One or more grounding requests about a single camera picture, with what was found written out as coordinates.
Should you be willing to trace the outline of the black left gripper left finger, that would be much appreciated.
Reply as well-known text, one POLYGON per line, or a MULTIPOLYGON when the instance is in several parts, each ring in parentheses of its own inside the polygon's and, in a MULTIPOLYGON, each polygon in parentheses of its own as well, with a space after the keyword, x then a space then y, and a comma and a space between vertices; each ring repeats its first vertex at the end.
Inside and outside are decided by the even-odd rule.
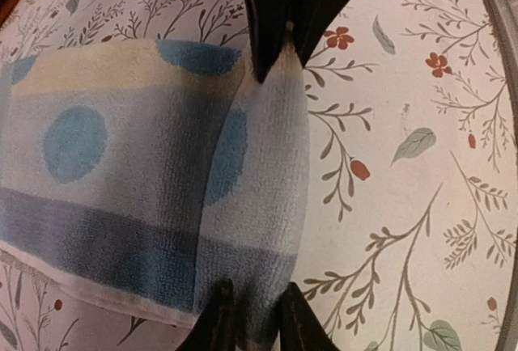
POLYGON ((209 302, 178 351, 233 351, 236 349, 234 286, 219 281, 209 302))

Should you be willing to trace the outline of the floral tablecloth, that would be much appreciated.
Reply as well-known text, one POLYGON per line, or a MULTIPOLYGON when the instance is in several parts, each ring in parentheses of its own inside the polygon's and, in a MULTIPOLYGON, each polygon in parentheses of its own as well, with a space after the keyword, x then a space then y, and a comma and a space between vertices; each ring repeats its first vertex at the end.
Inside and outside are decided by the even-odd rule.
MULTIPOLYGON (((517 347, 517 0, 350 0, 302 66, 290 282, 339 350, 517 347)), ((244 0, 19 0, 15 61, 127 40, 250 49, 244 0)))

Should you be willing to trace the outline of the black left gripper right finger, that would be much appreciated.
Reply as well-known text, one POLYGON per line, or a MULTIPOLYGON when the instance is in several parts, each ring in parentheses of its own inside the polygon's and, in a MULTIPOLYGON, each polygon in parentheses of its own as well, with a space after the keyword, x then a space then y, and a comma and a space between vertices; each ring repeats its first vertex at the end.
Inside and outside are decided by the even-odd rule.
POLYGON ((296 283, 290 282, 279 299, 280 349, 338 351, 296 283))

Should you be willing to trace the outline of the blue orange patterned towel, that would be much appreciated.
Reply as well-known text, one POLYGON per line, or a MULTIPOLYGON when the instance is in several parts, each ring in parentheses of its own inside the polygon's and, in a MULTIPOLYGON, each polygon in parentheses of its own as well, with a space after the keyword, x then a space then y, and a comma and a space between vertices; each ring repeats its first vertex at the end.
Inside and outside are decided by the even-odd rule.
POLYGON ((127 40, 1 71, 1 347, 173 349, 220 281, 269 350, 308 199, 303 71, 127 40))

